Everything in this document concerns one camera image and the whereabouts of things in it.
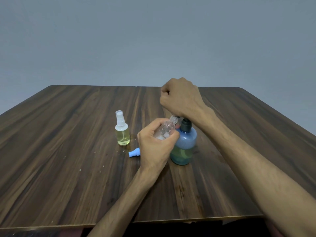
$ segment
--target clear plastic bottle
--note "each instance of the clear plastic bottle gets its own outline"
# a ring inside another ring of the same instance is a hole
[[[116,113],[117,125],[115,126],[116,138],[118,144],[121,146],[128,145],[131,141],[130,131],[128,129],[128,124],[125,123],[123,111],[117,111]]]
[[[192,127],[192,122],[186,118],[182,120],[180,128],[176,131],[180,133],[180,137],[170,153],[170,158],[178,165],[186,165],[192,159],[192,149],[196,143],[197,132]]]
[[[168,138],[176,129],[178,117],[171,116],[169,120],[165,121],[154,133],[154,137],[160,140]]]

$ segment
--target forearm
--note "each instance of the forearm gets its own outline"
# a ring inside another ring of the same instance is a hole
[[[92,229],[89,237],[123,236],[140,203],[155,181],[156,177],[140,168],[121,197]]]
[[[192,118],[215,144],[262,212],[287,236],[316,234],[316,201],[298,183],[235,135],[213,110]]]

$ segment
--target blue bottle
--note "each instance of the blue bottle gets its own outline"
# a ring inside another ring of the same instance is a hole
[[[192,127],[192,122],[184,118],[179,129],[180,137],[170,153],[171,160],[178,165],[186,165],[192,159],[192,149],[195,146],[197,132]]]

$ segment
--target black pump head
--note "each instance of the black pump head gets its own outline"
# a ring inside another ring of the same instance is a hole
[[[180,130],[189,133],[192,128],[192,122],[188,118],[183,118],[180,125]]]

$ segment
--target gray wall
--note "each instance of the gray wall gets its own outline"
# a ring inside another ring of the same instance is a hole
[[[0,0],[0,113],[54,84],[242,87],[316,134],[316,0]]]

